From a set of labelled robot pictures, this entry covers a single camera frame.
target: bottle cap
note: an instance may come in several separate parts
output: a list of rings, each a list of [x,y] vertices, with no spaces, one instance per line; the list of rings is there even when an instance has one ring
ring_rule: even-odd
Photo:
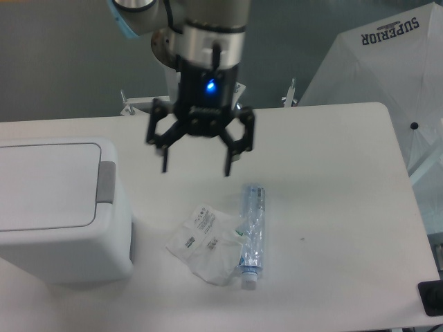
[[[257,282],[257,273],[245,272],[242,274],[242,279],[247,284],[255,284]]]

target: black cable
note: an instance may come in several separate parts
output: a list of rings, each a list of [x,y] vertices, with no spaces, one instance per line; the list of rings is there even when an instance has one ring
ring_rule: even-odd
[[[443,324],[438,324],[438,325],[435,325],[432,329],[430,329],[430,330],[427,330],[426,332],[434,332],[435,330],[437,330],[439,327],[441,327]]]
[[[168,17],[168,26],[172,29],[174,27],[174,17],[172,16],[171,3],[169,0],[163,1],[166,9],[166,16]]]

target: white umbrella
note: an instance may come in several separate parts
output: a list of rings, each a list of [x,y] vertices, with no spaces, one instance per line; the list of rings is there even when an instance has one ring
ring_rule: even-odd
[[[410,169],[443,118],[443,7],[431,3],[337,36],[300,106],[351,102],[387,106]],[[443,167],[414,191],[428,233],[443,231]]]

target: white table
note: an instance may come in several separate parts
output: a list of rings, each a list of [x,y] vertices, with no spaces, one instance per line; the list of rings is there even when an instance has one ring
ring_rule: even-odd
[[[161,174],[161,158],[144,144],[147,115],[0,123],[2,140],[111,139],[136,223],[134,275],[125,281],[46,285],[0,260],[0,329],[330,332],[442,323],[419,299],[417,284],[438,273],[386,108],[256,114],[255,149],[229,178],[216,138],[178,141]],[[263,278],[254,291],[239,280],[205,284],[165,242],[198,203],[236,214],[248,181],[267,193]]]

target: gray floor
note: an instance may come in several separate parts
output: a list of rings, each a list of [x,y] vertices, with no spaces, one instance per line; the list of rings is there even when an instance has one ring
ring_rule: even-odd
[[[299,98],[335,36],[430,0],[253,0],[243,104]],[[150,36],[126,40],[105,0],[0,2],[1,121],[114,116],[127,97],[165,95]]]

